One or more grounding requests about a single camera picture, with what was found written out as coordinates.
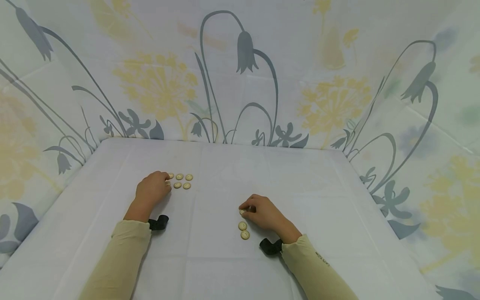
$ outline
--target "round button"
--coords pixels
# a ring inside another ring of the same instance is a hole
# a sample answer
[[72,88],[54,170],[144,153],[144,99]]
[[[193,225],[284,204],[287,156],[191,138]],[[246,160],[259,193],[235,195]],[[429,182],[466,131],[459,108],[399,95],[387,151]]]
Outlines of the round button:
[[241,221],[241,222],[239,223],[239,229],[240,229],[240,230],[246,230],[246,229],[247,229],[247,223]]
[[250,237],[250,233],[246,230],[242,230],[240,236],[241,236],[242,239],[248,240],[248,238]]

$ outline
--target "floral curtain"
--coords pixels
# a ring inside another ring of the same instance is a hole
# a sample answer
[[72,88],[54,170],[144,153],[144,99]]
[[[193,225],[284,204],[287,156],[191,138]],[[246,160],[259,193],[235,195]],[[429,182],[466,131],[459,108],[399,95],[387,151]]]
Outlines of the floral curtain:
[[335,149],[438,295],[480,299],[478,9],[0,0],[0,266],[106,138]]

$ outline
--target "beige sleeve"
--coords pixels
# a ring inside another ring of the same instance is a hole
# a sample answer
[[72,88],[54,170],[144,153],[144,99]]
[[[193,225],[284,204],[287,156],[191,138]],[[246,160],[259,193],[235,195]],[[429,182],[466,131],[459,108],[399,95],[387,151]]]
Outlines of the beige sleeve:
[[320,254],[306,235],[282,245],[282,257],[308,300],[358,300],[350,287]]
[[119,222],[79,300],[130,300],[150,236],[148,223]]

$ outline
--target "yellow dandelion print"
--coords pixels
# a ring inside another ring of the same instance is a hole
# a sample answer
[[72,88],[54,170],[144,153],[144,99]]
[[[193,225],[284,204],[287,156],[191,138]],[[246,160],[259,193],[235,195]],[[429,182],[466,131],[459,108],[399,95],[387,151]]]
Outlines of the yellow dandelion print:
[[432,238],[439,238],[449,254],[421,269],[427,273],[467,252],[474,268],[480,267],[480,160],[469,163],[464,156],[450,159],[448,172],[436,170],[430,175],[429,187],[434,195],[421,203],[420,209],[427,216],[422,230]]
[[357,50],[355,49],[355,40],[357,39],[358,28],[348,30],[347,33],[343,36],[343,44],[345,47],[353,48],[353,55],[355,57],[355,65],[357,65]]
[[0,95],[0,203],[21,199],[25,183],[34,173],[60,191],[53,180],[34,165],[40,157],[32,141],[35,132],[35,123],[25,114],[23,104],[17,98]]
[[332,82],[320,82],[313,90],[302,90],[303,101],[298,110],[299,116],[305,117],[302,126],[310,130],[311,136],[326,133],[322,149],[331,142],[332,130],[342,129],[346,120],[359,117],[370,103],[372,95],[366,83],[365,77],[357,81],[335,76]]
[[130,101],[140,102],[144,113],[153,113],[158,121],[176,118],[187,140],[180,115],[188,111],[185,101],[197,98],[193,88],[198,81],[173,53],[168,57],[139,53],[137,58],[125,60],[113,74],[121,79],[124,94]]
[[125,16],[124,14],[114,11],[105,0],[88,0],[88,3],[96,24],[103,32],[117,41],[131,40],[131,30],[122,19]]
[[320,12],[322,15],[322,34],[324,34],[325,15],[331,8],[331,0],[315,0],[315,4],[313,5],[313,13],[316,14]]

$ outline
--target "bell flower print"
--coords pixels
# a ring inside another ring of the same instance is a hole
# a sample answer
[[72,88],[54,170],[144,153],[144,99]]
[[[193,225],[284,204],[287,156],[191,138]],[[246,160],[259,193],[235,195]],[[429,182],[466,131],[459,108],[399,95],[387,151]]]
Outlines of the bell flower print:
[[293,133],[293,124],[290,122],[287,124],[287,131],[283,131],[278,125],[275,128],[275,133],[278,135],[278,140],[271,143],[272,147],[276,147],[280,142],[282,142],[282,147],[288,147],[289,142],[294,142],[301,137],[301,133],[295,135],[294,137],[290,137]]
[[193,133],[194,135],[196,135],[198,137],[202,136],[202,126],[201,126],[200,122],[196,122],[193,125],[193,129],[190,133]]
[[64,174],[67,170],[72,169],[72,165],[63,153],[59,153],[59,155],[57,156],[57,163],[59,165],[59,174]]
[[425,89],[425,85],[427,81],[430,79],[430,76],[433,74],[435,70],[435,62],[431,61],[427,63],[417,74],[415,79],[413,80],[412,84],[407,88],[407,90],[402,94],[402,100],[410,97],[410,100],[415,101],[415,98],[419,99],[421,102],[421,96],[423,94],[423,90]]
[[239,34],[237,42],[237,54],[238,54],[238,68],[237,72],[240,70],[242,74],[247,68],[250,71],[253,71],[252,66],[258,69],[257,63],[255,62],[255,56],[253,54],[253,42],[252,36],[246,32],[242,31]]
[[42,55],[43,60],[46,60],[46,58],[48,58],[48,60],[51,61],[52,56],[50,52],[53,51],[53,49],[50,43],[48,42],[47,37],[43,33],[42,29],[35,23],[35,21],[33,21],[27,15],[27,13],[22,8],[15,6],[15,9],[16,9],[18,22],[20,22],[20,25],[23,27],[28,37],[35,44],[38,51],[40,51],[40,54]]
[[148,134],[144,129],[150,127],[150,120],[145,121],[145,123],[140,123],[140,119],[133,110],[127,109],[127,112],[130,117],[125,116],[121,111],[119,112],[120,118],[131,126],[129,129],[127,129],[127,136],[135,134],[135,131],[137,131],[142,137],[148,139]]

